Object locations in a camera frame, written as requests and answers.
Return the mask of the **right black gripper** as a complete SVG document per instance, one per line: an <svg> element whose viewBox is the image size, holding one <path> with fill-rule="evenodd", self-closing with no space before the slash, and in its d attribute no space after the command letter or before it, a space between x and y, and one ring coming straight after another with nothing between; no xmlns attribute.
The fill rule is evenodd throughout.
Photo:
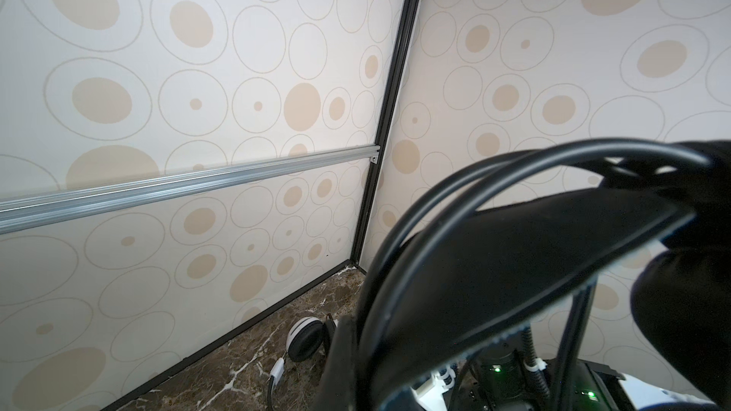
<svg viewBox="0 0 731 411"><path fill-rule="evenodd" d="M547 400L525 369L525 348L504 342L468 357L452 410L546 410ZM574 371L573 410L621 410L622 374L579 360Z"/></svg>

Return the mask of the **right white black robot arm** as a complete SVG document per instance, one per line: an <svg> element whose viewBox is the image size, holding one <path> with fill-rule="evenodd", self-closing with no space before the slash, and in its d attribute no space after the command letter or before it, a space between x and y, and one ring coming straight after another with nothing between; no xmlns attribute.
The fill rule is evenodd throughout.
<svg viewBox="0 0 731 411"><path fill-rule="evenodd" d="M536 353L517 342L502 342L468 358L464 378L449 410L548 410L555 361L536 374L528 359L540 363ZM671 392L622 374L606 365L578 361L574 367L572 410L717 410L711 401Z"/></svg>

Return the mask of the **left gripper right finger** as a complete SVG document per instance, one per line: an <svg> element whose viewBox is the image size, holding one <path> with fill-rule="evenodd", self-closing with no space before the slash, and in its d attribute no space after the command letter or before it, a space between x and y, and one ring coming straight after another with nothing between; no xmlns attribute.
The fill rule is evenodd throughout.
<svg viewBox="0 0 731 411"><path fill-rule="evenodd" d="M668 249L630 295L643 336L719 410L730 408L730 249Z"/></svg>

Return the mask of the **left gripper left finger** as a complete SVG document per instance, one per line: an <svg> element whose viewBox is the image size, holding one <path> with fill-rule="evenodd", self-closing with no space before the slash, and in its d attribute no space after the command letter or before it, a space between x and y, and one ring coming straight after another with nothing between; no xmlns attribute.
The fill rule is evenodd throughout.
<svg viewBox="0 0 731 411"><path fill-rule="evenodd" d="M351 316L327 320L327 355L311 410L356 410L357 333Z"/></svg>

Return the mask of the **black blue headphones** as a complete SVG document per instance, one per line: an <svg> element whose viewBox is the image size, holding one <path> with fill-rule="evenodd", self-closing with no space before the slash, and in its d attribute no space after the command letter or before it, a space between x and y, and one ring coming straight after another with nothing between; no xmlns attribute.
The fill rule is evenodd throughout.
<svg viewBox="0 0 731 411"><path fill-rule="evenodd" d="M730 145L585 140L489 158L443 180L388 234L356 312L357 409L572 298L550 405L569 407L598 277L659 240L730 249Z"/></svg>

